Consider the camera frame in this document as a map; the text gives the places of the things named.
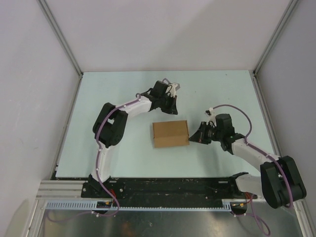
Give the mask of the brown cardboard box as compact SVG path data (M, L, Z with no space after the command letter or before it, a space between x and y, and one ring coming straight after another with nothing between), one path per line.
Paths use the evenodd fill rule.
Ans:
M189 145L189 129L186 120L153 122L155 148Z

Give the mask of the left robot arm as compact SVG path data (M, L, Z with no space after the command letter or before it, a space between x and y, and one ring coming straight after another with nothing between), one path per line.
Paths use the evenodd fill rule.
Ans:
M127 121L135 116L160 109L165 114L177 115L177 95L179 83L168 79L156 81L152 88L137 93L135 99L121 105L103 105L93 126L94 139L98 145L95 167L88 177L92 192L102 198L108 194L110 166L113 151L123 138Z

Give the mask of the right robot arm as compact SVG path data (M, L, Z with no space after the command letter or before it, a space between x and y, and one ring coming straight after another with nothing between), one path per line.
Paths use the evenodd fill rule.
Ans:
M264 197L270 207L290 208L293 202L303 199L307 190L295 160L290 156L279 157L269 154L246 137L236 133L229 114L212 116L210 121L201 122L189 141L200 144L219 142L223 151L237 156L260 172L253 176L247 172L233 175L234 182L228 185L228 193L233 198L245 192Z

